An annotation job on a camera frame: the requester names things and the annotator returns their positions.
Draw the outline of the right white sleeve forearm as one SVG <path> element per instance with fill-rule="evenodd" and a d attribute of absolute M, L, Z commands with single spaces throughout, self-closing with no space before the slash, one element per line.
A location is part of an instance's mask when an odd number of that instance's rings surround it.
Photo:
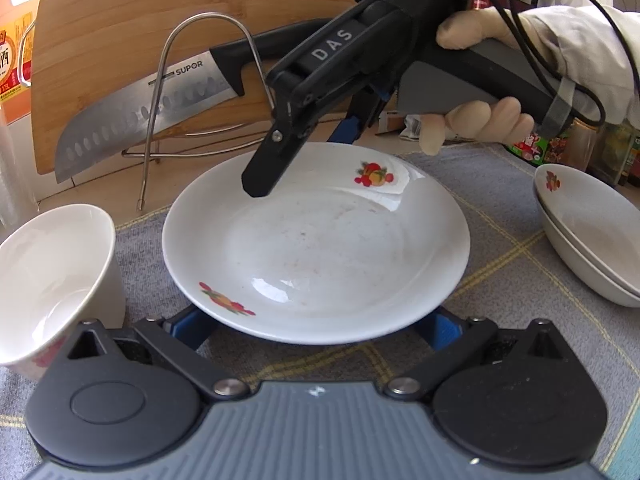
<path fill-rule="evenodd" d="M 639 125 L 639 15 L 606 6 L 544 6 L 525 11 L 534 45 L 560 75 L 591 90 L 606 120 Z"/>

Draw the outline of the right gloved hand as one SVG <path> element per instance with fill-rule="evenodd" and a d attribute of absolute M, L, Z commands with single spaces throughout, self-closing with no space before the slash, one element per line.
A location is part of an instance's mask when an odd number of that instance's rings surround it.
<path fill-rule="evenodd" d="M 437 31 L 439 47 L 453 51 L 469 50 L 487 39 L 495 39 L 513 49 L 518 44 L 509 29 L 510 18 L 501 16 L 497 9 L 469 10 L 454 14 Z M 515 79 L 508 71 L 489 61 L 483 68 L 480 61 L 465 55 L 463 66 L 471 73 L 465 82 L 472 82 L 497 99 L 490 104 L 485 100 L 472 100 L 452 108 L 445 114 L 426 114 L 420 117 L 420 149 L 427 155 L 439 152 L 452 133 L 465 140 L 506 145 L 518 144 L 532 133 L 535 121 L 522 111 L 521 102 L 506 94 L 506 85 Z"/>

